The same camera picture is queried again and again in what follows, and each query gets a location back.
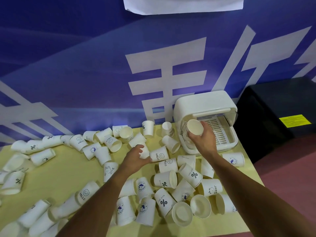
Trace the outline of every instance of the yellow sticker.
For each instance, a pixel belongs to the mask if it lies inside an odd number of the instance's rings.
[[[279,119],[287,128],[311,124],[303,115],[287,116]]]

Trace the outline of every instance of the table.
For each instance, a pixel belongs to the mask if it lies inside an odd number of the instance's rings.
[[[141,131],[141,128],[134,128],[134,135]],[[150,151],[163,146],[161,142],[161,125],[155,125],[154,137],[147,139],[146,145]],[[126,153],[129,151],[127,144],[123,144],[121,149],[111,153],[112,159],[121,163]],[[54,147],[56,156],[47,163],[27,173],[24,179],[22,190],[16,195],[2,196],[2,206],[0,207],[0,229],[6,224],[15,221],[27,209],[29,209],[39,199],[48,199],[53,205],[61,205],[72,193],[80,190],[88,181],[95,180],[102,185],[103,168],[96,158],[88,160],[83,153],[79,153],[73,148],[61,145]],[[242,152],[245,156],[246,164],[239,168],[240,171],[248,175],[260,184],[263,184],[258,173],[253,167],[250,159],[244,151],[242,145],[238,145],[229,152]],[[10,146],[3,147],[0,152],[0,167],[12,156]],[[185,155],[180,148],[175,154],[169,155],[175,158],[178,155]],[[148,164],[130,178],[140,178],[145,176],[148,181],[155,174],[155,165]],[[196,170],[201,170],[201,156],[197,157]],[[136,211],[138,204],[136,196],[130,197],[132,207]],[[215,203],[215,196],[209,198],[212,205],[212,213],[207,219],[193,217],[192,223],[188,227],[177,226],[171,216],[166,219],[160,218],[158,211],[155,211],[155,221],[153,227],[140,225],[132,222],[123,227],[112,227],[107,236],[109,237],[155,237],[155,236],[216,236],[249,231],[241,216],[235,212],[221,215],[218,213]]]

